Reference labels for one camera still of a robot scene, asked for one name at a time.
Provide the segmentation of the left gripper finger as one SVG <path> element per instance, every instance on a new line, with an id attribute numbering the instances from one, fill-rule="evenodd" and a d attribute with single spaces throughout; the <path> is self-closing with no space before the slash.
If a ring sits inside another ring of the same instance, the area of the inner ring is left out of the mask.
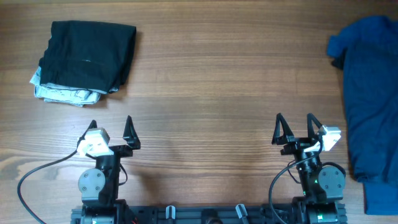
<path id="1" fill-rule="evenodd" d="M 129 115 L 127 116 L 126 119 L 123 139 L 126 141 L 127 145 L 131 147 L 133 150 L 141 148 L 141 142 L 134 129 L 132 118 Z"/>
<path id="2" fill-rule="evenodd" d="M 87 127 L 86 131 L 85 131 L 85 132 L 83 133 L 83 135 L 81 136 L 81 138 L 84 139 L 84 138 L 85 138 L 85 135 L 87 134 L 87 132 L 88 132 L 90 129 L 93 129 L 93 128 L 97 128 L 97 122 L 96 122 L 95 120 L 92 120 L 92 121 L 91 121 L 91 123 L 90 123 L 89 126 Z"/>

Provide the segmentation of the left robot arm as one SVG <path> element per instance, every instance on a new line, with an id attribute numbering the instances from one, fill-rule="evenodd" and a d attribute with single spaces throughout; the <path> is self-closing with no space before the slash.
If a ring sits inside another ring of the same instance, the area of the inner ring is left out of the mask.
<path id="1" fill-rule="evenodd" d="M 134 129 L 132 118 L 126 119 L 123 133 L 125 144 L 110 146 L 110 137 L 104 128 L 97 127 L 93 120 L 78 140 L 77 152 L 92 157 L 95 167 L 82 173 L 78 179 L 83 206 L 72 211 L 72 224 L 124 224 L 138 223 L 134 212 L 124 199 L 118 199 L 119 181 L 123 157 L 131 157 L 133 151 L 141 148 L 141 142 Z"/>

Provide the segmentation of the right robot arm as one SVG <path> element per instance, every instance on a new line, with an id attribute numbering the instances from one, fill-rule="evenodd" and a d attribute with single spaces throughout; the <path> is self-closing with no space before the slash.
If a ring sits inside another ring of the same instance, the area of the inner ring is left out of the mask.
<path id="1" fill-rule="evenodd" d="M 322 124 L 313 114 L 307 115 L 307 136 L 296 137 L 282 114 L 277 114 L 272 144 L 282 146 L 280 154 L 293 156 L 272 180 L 268 191 L 268 205 L 278 223 L 343 223 L 346 221 L 343 190 L 346 171 L 334 162 L 322 162 L 320 154 L 328 152 L 341 139 L 336 126 Z M 273 189 L 279 178 L 296 168 L 303 195 L 294 197 L 288 209 L 277 209 L 273 203 Z"/>

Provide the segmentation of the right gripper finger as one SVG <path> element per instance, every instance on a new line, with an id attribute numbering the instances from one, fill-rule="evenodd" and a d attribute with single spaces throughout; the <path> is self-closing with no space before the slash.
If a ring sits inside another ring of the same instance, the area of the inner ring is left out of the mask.
<path id="1" fill-rule="evenodd" d="M 315 117 L 315 115 L 309 113 L 307 115 L 307 135 L 309 138 L 313 138 L 316 135 L 313 125 L 315 125 L 318 129 L 322 127 L 321 122 Z"/>
<path id="2" fill-rule="evenodd" d="M 284 145 L 294 141 L 294 134 L 281 113 L 276 115 L 272 144 Z"/>

